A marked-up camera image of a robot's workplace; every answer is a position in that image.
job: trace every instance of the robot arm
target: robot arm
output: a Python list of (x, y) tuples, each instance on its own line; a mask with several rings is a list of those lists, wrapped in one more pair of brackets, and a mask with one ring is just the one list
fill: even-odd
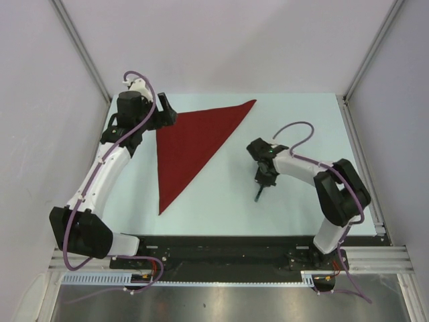
[[(347, 189), (338, 188), (337, 183), (340, 182), (329, 170), (291, 156), (286, 146), (269, 144), (259, 138), (251, 142), (247, 150), (258, 164), (255, 181), (261, 188), (255, 201), (265, 187), (275, 186), (279, 174), (293, 176), (316, 188), (325, 218), (313, 239), (313, 246), (319, 253), (319, 258), (332, 254), (349, 223), (355, 221), (359, 214)], [(347, 180), (362, 208), (371, 202), (367, 189), (348, 160), (324, 163), (339, 171)]]
[[(153, 97), (145, 87), (143, 79), (138, 78), (127, 83), (128, 91), (119, 94), (117, 113), (109, 120), (107, 129), (100, 140), (97, 157), (83, 183), (67, 202), (64, 208), (54, 207), (50, 213), (50, 222), (58, 247), (62, 250), (68, 219), (78, 200), (82, 200), (77, 209), (76, 217), (68, 240), (68, 252), (94, 258), (125, 255), (133, 256), (139, 247), (139, 239), (135, 236), (112, 232), (103, 223), (103, 211), (113, 185), (122, 169), (133, 157), (135, 150), (142, 141), (143, 132), (174, 125), (177, 113), (171, 108), (165, 94), (158, 94), (163, 111), (155, 109), (148, 122), (123, 140), (109, 157), (102, 157), (112, 146), (135, 128), (149, 113)], [(100, 166), (94, 178), (95, 168)], [(88, 181), (92, 181), (88, 191), (82, 198), (82, 191)]]

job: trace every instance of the purple cable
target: purple cable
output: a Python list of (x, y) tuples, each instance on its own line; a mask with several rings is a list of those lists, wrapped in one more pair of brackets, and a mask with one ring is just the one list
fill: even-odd
[[(313, 160), (313, 159), (311, 159), (311, 158), (307, 158), (307, 157), (305, 157), (305, 156), (300, 156), (300, 155), (297, 155), (297, 154), (295, 154), (295, 153), (294, 153), (294, 149), (295, 149), (295, 148), (297, 148), (297, 147), (298, 147), (298, 146), (300, 146), (301, 144), (303, 144), (303, 143), (307, 142), (307, 141), (308, 141), (308, 140), (313, 136), (313, 134), (314, 134), (314, 126), (313, 126), (311, 123), (306, 122), (306, 121), (298, 121), (298, 122), (293, 122), (293, 123), (287, 124), (287, 125), (283, 126), (280, 130), (278, 130), (276, 134), (274, 134), (274, 136), (273, 136), (273, 140), (275, 140), (275, 138), (276, 138), (276, 137), (280, 134), (280, 132), (282, 132), (284, 129), (286, 129), (286, 128), (290, 127), (290, 126), (293, 126), (293, 125), (297, 125), (297, 124), (305, 124), (305, 125), (310, 126), (310, 127), (311, 127), (311, 133), (310, 133), (310, 135), (309, 135), (309, 136), (307, 136), (307, 138), (303, 139), (302, 141), (299, 141), (297, 144), (294, 144), (294, 145), (290, 148), (290, 150), (289, 150), (290, 155), (291, 155), (293, 158), (297, 158), (297, 159), (300, 159), (300, 160), (303, 160), (303, 161), (306, 161), (306, 162), (309, 162), (309, 163), (315, 164), (315, 165), (317, 165), (317, 166), (321, 166), (321, 167), (323, 167), (323, 168), (325, 168), (325, 169), (328, 169), (328, 170), (329, 170), (329, 171), (331, 171), (333, 174), (335, 174), (335, 175), (340, 179), (340, 181), (344, 184), (344, 187), (347, 189), (347, 191), (348, 191), (348, 192), (350, 193), (350, 195), (352, 196), (352, 198), (353, 198), (354, 202), (356, 203), (356, 206), (357, 206), (357, 209), (358, 209), (358, 211), (359, 211), (359, 214), (360, 214), (360, 216), (361, 216), (360, 220), (349, 223), (349, 226), (346, 228), (346, 230), (345, 230), (345, 232), (344, 232), (343, 236), (341, 236), (341, 238), (340, 238), (340, 240), (339, 240), (339, 242), (338, 242), (338, 246), (336, 247), (336, 252), (337, 252), (337, 254), (338, 254), (339, 258), (342, 258), (342, 256), (341, 256), (341, 244), (344, 242), (345, 238), (347, 237), (347, 234), (349, 233), (351, 226), (353, 226), (353, 225), (358, 225), (358, 224), (360, 224), (360, 223), (363, 223), (363, 222), (364, 222), (364, 220), (365, 220), (365, 215), (363, 214), (362, 205), (361, 205), (361, 203), (359, 202), (359, 200), (358, 200), (358, 198), (357, 198), (357, 196), (356, 196), (355, 192), (353, 191), (353, 189), (351, 188), (351, 186), (348, 184), (348, 182), (347, 182), (347, 181), (344, 179), (344, 177), (343, 177), (343, 176), (342, 176), (342, 175), (341, 175), (337, 170), (335, 170), (332, 166), (329, 166), (328, 164), (324, 164), (324, 163), (321, 163), (321, 162), (317, 162), (317, 161), (315, 161), (315, 160)], [(355, 282), (355, 281), (353, 280), (353, 278), (351, 277), (351, 274), (350, 274), (349, 270), (347, 269), (347, 267), (346, 267), (345, 263), (344, 263), (342, 260), (341, 260), (340, 262), (341, 262), (341, 266), (343, 267), (343, 270), (345, 271), (345, 273), (346, 273), (347, 277), (349, 278), (349, 280), (350, 280), (351, 284), (356, 288), (356, 290), (357, 290), (357, 292), (358, 292), (358, 293), (353, 292), (353, 291), (351, 291), (351, 290), (334, 290), (334, 292), (336, 292), (336, 293), (345, 293), (345, 294), (358, 295), (358, 296), (359, 296), (359, 297), (361, 297), (362, 299), (365, 299), (369, 304), (372, 304), (372, 300), (371, 300), (369, 297), (367, 297), (367, 296), (363, 293), (363, 291), (361, 290), (361, 288), (359, 287), (359, 285), (358, 285), (358, 284), (356, 284), (356, 282)], [(324, 293), (324, 294), (328, 294), (328, 293), (329, 293), (329, 294), (332, 294), (332, 292), (319, 292), (315, 287), (314, 287), (314, 289), (318, 292), (318, 294), (319, 294), (319, 293)]]
[[(153, 281), (151, 281), (149, 284), (145, 285), (144, 287), (142, 287), (139, 290), (134, 290), (133, 294), (141, 293), (144, 290), (147, 290), (149, 287), (151, 287), (153, 284), (155, 284), (157, 281), (159, 281), (160, 278), (161, 278), (161, 276), (162, 276), (162, 274), (164, 273), (164, 265), (162, 264), (162, 262), (159, 259), (157, 259), (155, 257), (148, 257), (148, 256), (118, 256), (118, 258), (126, 258), (126, 259), (133, 259), (133, 260), (154, 260), (161, 267), (160, 273), (158, 274), (158, 276), (156, 276), (156, 278)], [(73, 304), (73, 303), (76, 303), (76, 302), (80, 302), (80, 301), (89, 299), (91, 297), (95, 297), (97, 295), (100, 295), (100, 294), (103, 294), (103, 293), (106, 293), (106, 292), (110, 292), (111, 290), (124, 290), (124, 288), (122, 288), (122, 287), (104, 288), (103, 290), (98, 290), (96, 292), (93, 292), (91, 294), (85, 295), (83, 297), (79, 297), (79, 298), (71, 300), (71, 301), (66, 301), (66, 302), (64, 302), (64, 304)]]
[[(149, 110), (149, 113), (146, 115), (146, 117), (143, 119), (143, 121), (141, 121), (139, 124), (137, 124), (130, 132), (128, 132), (127, 134), (125, 134), (122, 138), (120, 138), (119, 140), (117, 140), (105, 153), (105, 155), (101, 158), (102, 162), (104, 163), (104, 161), (109, 157), (109, 154), (124, 140), (126, 140), (129, 136), (132, 136), (136, 131), (138, 131), (143, 125), (145, 125), (145, 123), (149, 120), (149, 118), (152, 116), (152, 113), (155, 111), (156, 108), (156, 94), (154, 91), (154, 88), (152, 87), (152, 85), (149, 82), (149, 79), (147, 79), (145, 76), (143, 76), (142, 74), (140, 74), (139, 72), (134, 72), (132, 70), (129, 70), (128, 72), (126, 72), (123, 75), (123, 80), (127, 80), (127, 76), (129, 74), (134, 74), (137, 75), (138, 77), (141, 77), (145, 82), (147, 87), (149, 87), (149, 90), (152, 94), (152, 98), (153, 98), (153, 102), (152, 102), (152, 106), (151, 109)], [(103, 164), (102, 163), (98, 163), (97, 166), (95, 167), (93, 173), (91, 174), (91, 176), (89, 177), (88, 182), (86, 183), (85, 187), (82, 190), (82, 198), (85, 198), (86, 193), (88, 192), (91, 184), (93, 183), (95, 176), (97, 175), (98, 171), (100, 170), (101, 166)], [(64, 243), (62, 246), (62, 257), (64, 259), (64, 264), (66, 265), (67, 269), (75, 271), (78, 270), (79, 268), (82, 268), (83, 266), (86, 265), (86, 263), (88, 263), (90, 260), (92, 260), (91, 257), (87, 258), (86, 260), (84, 260), (82, 263), (80, 263), (78, 266), (72, 266), (70, 264), (70, 262), (68, 261), (68, 255), (67, 255), (67, 247), (68, 247), (68, 238), (70, 237), (70, 230), (72, 229), (72, 224), (74, 221), (74, 217), (76, 216), (76, 213), (80, 207), (80, 204), (82, 203), (82, 200), (79, 199), (77, 201), (77, 203), (75, 204), (72, 213), (70, 214), (70, 217), (68, 219), (67, 222), (67, 226), (66, 226), (66, 232), (64, 233)]]

